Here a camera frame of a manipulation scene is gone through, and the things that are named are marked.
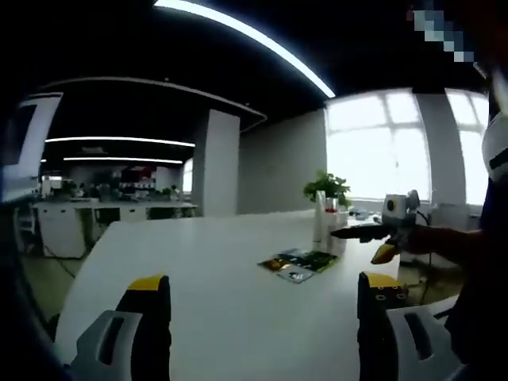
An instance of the ceiling light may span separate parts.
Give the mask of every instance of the ceiling light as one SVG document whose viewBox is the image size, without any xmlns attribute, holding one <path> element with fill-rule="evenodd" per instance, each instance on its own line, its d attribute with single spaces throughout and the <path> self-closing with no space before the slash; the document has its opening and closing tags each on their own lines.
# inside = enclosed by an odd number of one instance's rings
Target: ceiling light
<svg viewBox="0 0 508 381">
<path fill-rule="evenodd" d="M 230 28 L 237 30 L 240 33 L 243 33 L 247 37 L 251 37 L 253 40 L 256 40 L 260 44 L 266 46 L 274 53 L 284 58 L 288 63 L 296 67 L 296 69 L 299 70 L 301 73 L 303 73 L 304 76 L 307 77 L 314 85 L 319 87 L 319 89 L 328 98 L 335 97 L 333 91 L 328 86 L 326 86 L 326 84 L 317 75 L 315 75 L 314 72 L 310 70 L 309 67 L 307 67 L 302 61 L 296 58 L 292 53 L 288 52 L 284 47 L 277 44 L 270 37 L 267 37 L 257 29 L 254 29 L 252 26 L 249 26 L 241 21 L 238 21 L 236 18 L 228 16 L 227 14 L 223 14 L 216 10 L 212 10 L 211 8 L 199 6 L 198 4 L 193 4 L 191 2 L 184 2 L 182 0 L 158 0 L 155 6 L 162 6 L 166 8 L 172 8 L 173 10 L 182 10 L 184 12 L 197 14 L 198 16 L 206 17 L 209 18 L 210 20 L 220 22 L 223 25 L 226 25 Z"/>
<path fill-rule="evenodd" d="M 153 163 L 170 163 L 183 164 L 181 160 L 165 160 L 165 159 L 141 159 L 139 157 L 64 157 L 64 161 L 81 161 L 81 160 L 113 160 L 113 161 L 150 161 Z"/>
<path fill-rule="evenodd" d="M 143 137 L 57 137 L 55 139 L 46 139 L 46 143 L 54 143 L 57 141 L 75 141 L 75 140 L 114 140 L 114 141 L 140 141 L 144 143 L 161 143 L 171 145 L 182 145 L 184 147 L 195 147 L 194 143 L 185 143 L 182 141 L 146 139 Z"/>
</svg>

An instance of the potted plant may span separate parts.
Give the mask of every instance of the potted plant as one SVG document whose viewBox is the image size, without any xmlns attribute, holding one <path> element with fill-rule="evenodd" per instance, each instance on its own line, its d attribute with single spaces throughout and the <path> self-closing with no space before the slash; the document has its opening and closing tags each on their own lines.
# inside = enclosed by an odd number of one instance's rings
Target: potted plant
<svg viewBox="0 0 508 381">
<path fill-rule="evenodd" d="M 166 199 L 171 198 L 171 188 L 164 188 L 160 193 Z"/>
<path fill-rule="evenodd" d="M 312 202 L 316 202 L 316 192 L 324 191 L 327 198 L 327 208 L 336 209 L 337 204 L 347 209 L 351 202 L 346 198 L 346 193 L 350 191 L 345 185 L 346 180 L 336 177 L 332 173 L 325 171 L 317 172 L 317 180 L 307 183 L 303 188 L 303 194 Z"/>
</svg>

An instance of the computer monitor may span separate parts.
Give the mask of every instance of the computer monitor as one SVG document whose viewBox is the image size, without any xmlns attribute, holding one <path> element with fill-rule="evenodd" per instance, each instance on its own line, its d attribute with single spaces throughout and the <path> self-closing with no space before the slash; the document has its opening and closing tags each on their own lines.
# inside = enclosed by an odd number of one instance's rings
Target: computer monitor
<svg viewBox="0 0 508 381">
<path fill-rule="evenodd" d="M 0 203 L 35 195 L 44 142 L 62 95 L 34 94 L 0 126 Z"/>
</svg>

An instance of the hand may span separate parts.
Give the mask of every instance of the hand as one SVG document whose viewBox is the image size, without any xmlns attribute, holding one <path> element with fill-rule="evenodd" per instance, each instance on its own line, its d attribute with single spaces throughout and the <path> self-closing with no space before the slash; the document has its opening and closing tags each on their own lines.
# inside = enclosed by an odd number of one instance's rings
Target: hand
<svg viewBox="0 0 508 381">
<path fill-rule="evenodd" d="M 430 226 L 416 225 L 407 236 L 407 242 L 402 250 L 410 254 L 433 252 L 438 230 Z"/>
</svg>

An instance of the white vase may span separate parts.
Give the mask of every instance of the white vase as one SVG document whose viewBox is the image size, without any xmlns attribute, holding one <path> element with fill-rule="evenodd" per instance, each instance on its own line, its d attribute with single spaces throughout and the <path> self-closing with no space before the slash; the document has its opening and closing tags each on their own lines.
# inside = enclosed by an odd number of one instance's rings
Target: white vase
<svg viewBox="0 0 508 381">
<path fill-rule="evenodd" d="M 338 210 L 339 200 L 334 197 L 327 197 L 325 200 L 325 210 Z"/>
<path fill-rule="evenodd" d="M 345 206 L 339 206 L 337 211 L 337 229 L 342 229 L 348 226 L 349 213 Z"/>
</svg>

